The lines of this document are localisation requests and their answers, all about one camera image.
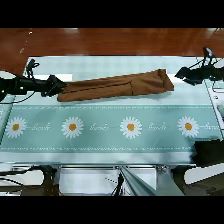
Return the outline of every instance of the brown cloth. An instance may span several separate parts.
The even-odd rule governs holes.
[[[68,82],[58,95],[59,102],[81,101],[114,96],[137,96],[173,91],[166,69],[78,82]]]

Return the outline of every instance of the wooden floor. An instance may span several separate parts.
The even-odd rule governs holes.
[[[224,30],[216,28],[0,28],[0,70],[21,74],[29,56],[224,57]]]

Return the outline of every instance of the white flower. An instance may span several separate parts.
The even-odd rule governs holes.
[[[179,127],[179,131],[182,131],[182,135],[185,135],[185,137],[194,137],[197,136],[198,132],[198,124],[197,122],[194,120],[194,118],[190,118],[190,117],[182,117],[179,121],[178,121],[178,125],[177,127]]]
[[[62,131],[64,132],[63,135],[66,135],[66,138],[70,137],[75,138],[82,134],[83,130],[83,122],[78,117],[70,117],[63,122]]]
[[[141,134],[142,125],[138,119],[135,119],[134,117],[126,117],[120,125],[121,129],[120,131],[123,131],[123,135],[126,136],[126,138],[135,138],[136,136],[139,136]]]
[[[14,117],[6,126],[6,135],[8,138],[17,138],[26,130],[26,121],[20,117]]]

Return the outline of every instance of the table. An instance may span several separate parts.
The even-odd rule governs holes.
[[[42,98],[40,93],[35,93],[32,98],[12,107],[8,121],[13,124],[19,119],[26,128],[14,138],[5,131],[0,149],[1,162],[187,164],[192,162],[192,146],[196,140],[222,139],[208,94],[208,83],[193,87],[174,77],[182,66],[193,65],[195,57],[31,58],[40,63],[34,69],[36,78],[40,75],[72,74],[73,81],[166,68],[175,90],[155,95],[68,103],[57,102],[57,96]],[[24,97],[16,96],[15,101]],[[72,117],[78,117],[84,128],[80,136],[66,138],[62,125],[64,122],[69,125]],[[135,139],[129,139],[120,131],[120,124],[129,117],[142,124],[141,134]],[[191,137],[178,130],[178,125],[183,126],[187,121],[197,124]]]

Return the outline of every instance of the daisy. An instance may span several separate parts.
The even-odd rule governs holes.
[[[134,117],[126,117],[120,125],[121,129],[120,131],[123,132],[123,135],[126,136],[126,138],[135,138],[136,136],[139,136],[141,134],[142,125],[138,119],[135,119]]]
[[[8,138],[17,138],[26,130],[26,121],[21,117],[14,117],[6,126],[6,135]]]
[[[82,134],[83,130],[83,122],[78,117],[70,117],[63,122],[62,131],[64,132],[63,135],[66,135],[66,138],[70,137],[75,138]]]
[[[178,130],[182,131],[182,135],[185,135],[185,137],[195,137],[199,133],[199,127],[194,118],[182,117],[179,119],[177,127],[179,127]]]

